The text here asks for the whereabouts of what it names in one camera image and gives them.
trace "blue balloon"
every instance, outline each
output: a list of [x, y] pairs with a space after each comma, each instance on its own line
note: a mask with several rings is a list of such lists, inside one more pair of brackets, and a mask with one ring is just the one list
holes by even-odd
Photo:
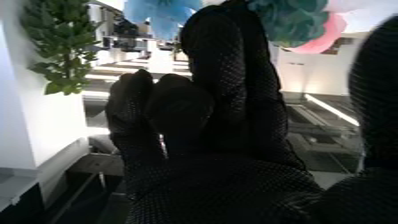
[[125, 18], [132, 23], [144, 23], [152, 19], [155, 38], [173, 40], [180, 25], [203, 8], [201, 0], [128, 0], [125, 3]]

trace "pink balloon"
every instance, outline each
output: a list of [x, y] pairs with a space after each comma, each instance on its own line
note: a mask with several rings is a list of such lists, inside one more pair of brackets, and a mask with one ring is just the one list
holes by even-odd
[[336, 13], [331, 13], [324, 27], [324, 36], [319, 39], [311, 40], [301, 47], [288, 48], [292, 52], [301, 54], [320, 54], [333, 47], [335, 41], [340, 39], [342, 33], [347, 28], [345, 19]]

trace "white pillar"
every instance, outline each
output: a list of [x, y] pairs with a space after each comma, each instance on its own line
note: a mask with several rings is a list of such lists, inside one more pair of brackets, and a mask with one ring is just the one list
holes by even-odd
[[25, 0], [0, 1], [0, 168], [38, 169], [86, 136], [82, 96], [45, 96], [47, 80], [20, 26]]

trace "finger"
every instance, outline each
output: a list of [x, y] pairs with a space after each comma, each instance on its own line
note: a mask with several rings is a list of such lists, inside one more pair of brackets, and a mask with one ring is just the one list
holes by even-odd
[[203, 142], [214, 150], [244, 153], [244, 39], [223, 7], [205, 8], [191, 18], [182, 32], [182, 47], [191, 58], [194, 84], [216, 98]]
[[258, 15], [249, 11], [246, 3], [237, 4], [240, 8], [233, 6], [230, 17], [240, 25], [244, 34], [249, 148], [253, 149], [256, 159], [306, 170], [287, 140], [288, 112], [281, 94], [280, 75], [271, 62], [265, 30]]
[[201, 152], [200, 137], [214, 112], [214, 98], [192, 81], [169, 74], [153, 90], [146, 116], [164, 135], [169, 159]]
[[351, 73], [351, 96], [363, 130], [367, 166], [398, 168], [398, 16], [375, 30]]
[[111, 138], [121, 150], [127, 166], [150, 164], [164, 159], [159, 134], [144, 118], [152, 90], [153, 78], [144, 70], [136, 74], [125, 74], [111, 88], [105, 112]]

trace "green plant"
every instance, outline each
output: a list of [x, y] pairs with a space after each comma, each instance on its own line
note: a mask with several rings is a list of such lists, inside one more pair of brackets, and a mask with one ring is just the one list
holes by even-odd
[[89, 84], [86, 75], [96, 53], [95, 31], [100, 23], [91, 21], [89, 0], [31, 0], [22, 25], [43, 58], [29, 69], [50, 81], [45, 94], [81, 93]]

